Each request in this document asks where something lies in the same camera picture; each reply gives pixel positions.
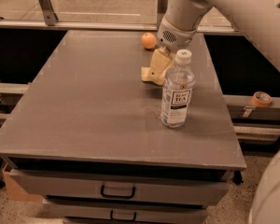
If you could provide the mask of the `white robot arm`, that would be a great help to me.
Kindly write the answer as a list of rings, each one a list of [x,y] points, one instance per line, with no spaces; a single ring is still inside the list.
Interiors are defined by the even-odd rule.
[[[169,0],[161,44],[171,52],[185,48],[213,7],[280,72],[280,0]],[[259,182],[248,224],[280,224],[280,149]]]

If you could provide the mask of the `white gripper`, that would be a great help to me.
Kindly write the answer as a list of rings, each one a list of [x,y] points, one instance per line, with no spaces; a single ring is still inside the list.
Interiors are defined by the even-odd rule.
[[[174,63],[174,54],[179,49],[185,49],[196,33],[196,29],[183,31],[174,27],[166,17],[161,19],[157,37],[162,46],[155,49],[151,58],[147,78],[149,81],[162,85],[166,70]]]

